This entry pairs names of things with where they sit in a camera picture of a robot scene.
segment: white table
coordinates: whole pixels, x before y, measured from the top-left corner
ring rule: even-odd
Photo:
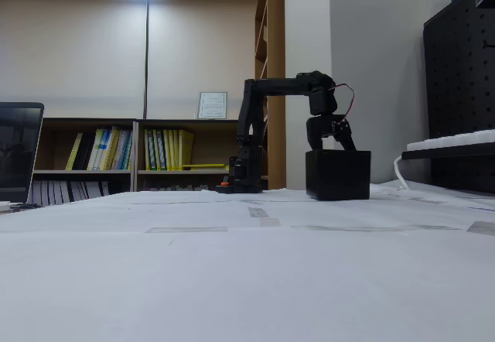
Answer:
[[[493,341],[495,199],[425,188],[123,193],[1,216],[0,340]]]

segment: red wire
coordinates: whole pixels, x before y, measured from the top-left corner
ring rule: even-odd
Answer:
[[[353,106],[354,106],[354,98],[356,97],[356,92],[354,91],[353,88],[349,87],[347,84],[339,84],[339,85],[336,85],[335,87],[331,87],[328,91],[331,91],[332,89],[335,89],[335,88],[338,88],[338,87],[343,87],[343,86],[346,86],[348,87],[349,89],[352,90],[353,92],[353,99],[350,101],[350,105],[349,105],[349,109],[347,110],[346,114],[343,116],[342,120],[339,121],[337,124],[340,124],[342,123],[344,120],[346,120],[347,118],[347,115],[350,113],[350,111],[352,110]]]

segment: black box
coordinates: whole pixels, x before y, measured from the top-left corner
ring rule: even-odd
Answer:
[[[370,199],[371,151],[306,153],[306,193],[317,200]]]

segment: cable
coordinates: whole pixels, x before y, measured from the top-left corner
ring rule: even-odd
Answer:
[[[148,115],[148,51],[149,51],[149,0],[146,0],[146,46],[145,46],[145,93],[143,94],[142,118]]]
[[[348,87],[349,89],[351,89],[351,90],[352,90],[352,92],[353,92],[353,99],[350,101],[349,109],[347,110],[346,114],[343,116],[342,120],[341,120],[341,121],[339,121],[337,124],[340,124],[340,123],[342,123],[344,120],[346,120],[347,115],[350,113],[350,111],[352,110],[352,108],[353,108],[353,106],[354,106],[354,98],[356,97],[356,92],[354,91],[354,89],[353,89],[353,88],[351,88],[351,87],[349,87],[349,86],[348,86],[347,84],[345,84],[345,83],[344,83],[344,84],[339,84],[339,85],[336,85],[335,87],[331,87],[331,88],[329,89],[329,91],[331,91],[332,89],[338,88],[338,87],[343,87],[343,86],[346,86],[346,87]]]
[[[401,181],[402,183],[402,186],[404,187],[404,189],[406,190],[409,190],[409,186],[408,184],[405,182],[404,178],[402,177],[401,175],[401,171],[399,170],[399,165],[398,165],[398,162],[402,160],[402,156],[399,156],[398,158],[396,158],[396,160],[394,161],[394,169],[395,169],[395,174],[397,175],[397,178],[399,179],[399,181]]]

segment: black pole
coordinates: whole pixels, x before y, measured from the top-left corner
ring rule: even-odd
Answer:
[[[142,118],[148,114],[148,36],[149,36],[149,0],[146,0],[146,49],[145,49],[145,93]]]

